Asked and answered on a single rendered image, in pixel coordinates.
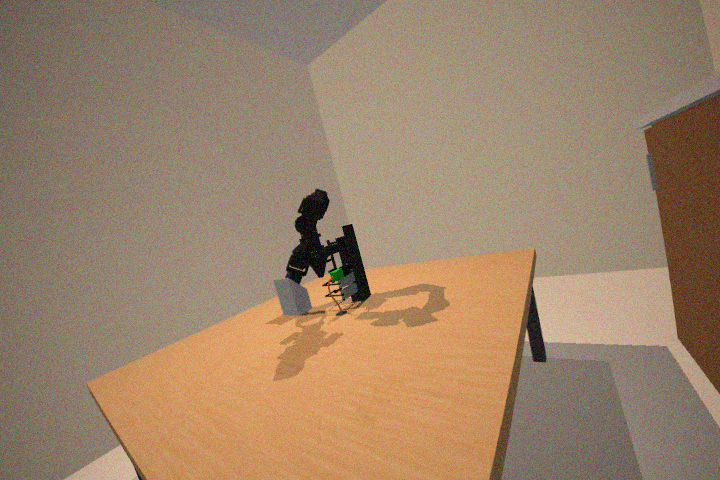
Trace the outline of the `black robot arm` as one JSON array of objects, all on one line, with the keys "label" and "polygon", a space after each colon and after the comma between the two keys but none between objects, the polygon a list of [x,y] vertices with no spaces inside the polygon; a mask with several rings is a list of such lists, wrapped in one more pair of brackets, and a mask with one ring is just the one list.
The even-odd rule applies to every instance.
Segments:
[{"label": "black robot arm", "polygon": [[[300,235],[317,231],[317,221],[323,219],[323,216],[327,211],[329,201],[327,192],[320,189],[315,189],[314,193],[307,195],[306,198],[303,198],[297,211],[302,215],[295,220],[295,229],[300,233]],[[306,241],[304,241],[304,238],[301,238],[303,241],[300,242],[300,244],[292,251],[298,261],[291,263],[291,259],[289,258],[286,267],[287,274],[285,278],[288,278],[297,284],[300,284],[302,276],[306,276],[309,268],[308,264],[303,263],[304,259],[307,258],[312,251],[318,250],[313,239],[311,239],[311,237],[307,238],[308,240]],[[305,269],[305,271],[303,272],[291,268],[289,265],[300,270]]]}]

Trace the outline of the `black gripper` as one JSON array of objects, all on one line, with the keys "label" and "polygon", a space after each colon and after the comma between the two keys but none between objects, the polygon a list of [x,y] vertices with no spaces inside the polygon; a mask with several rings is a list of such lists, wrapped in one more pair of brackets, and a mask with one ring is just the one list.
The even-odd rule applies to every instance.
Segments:
[{"label": "black gripper", "polygon": [[[326,247],[324,247],[324,245],[321,246],[319,239],[320,236],[321,234],[318,234],[318,232],[316,231],[313,233],[301,235],[301,238],[304,238],[304,241],[306,241],[308,240],[307,237],[311,237],[311,239],[313,239],[313,241],[315,242],[318,250],[312,251],[313,253],[310,253],[308,257],[304,259],[303,263],[310,265],[316,275],[319,278],[323,278],[328,256],[340,252],[341,248],[338,244],[332,244]],[[291,263],[298,261],[293,254],[291,255],[290,259]]]}]

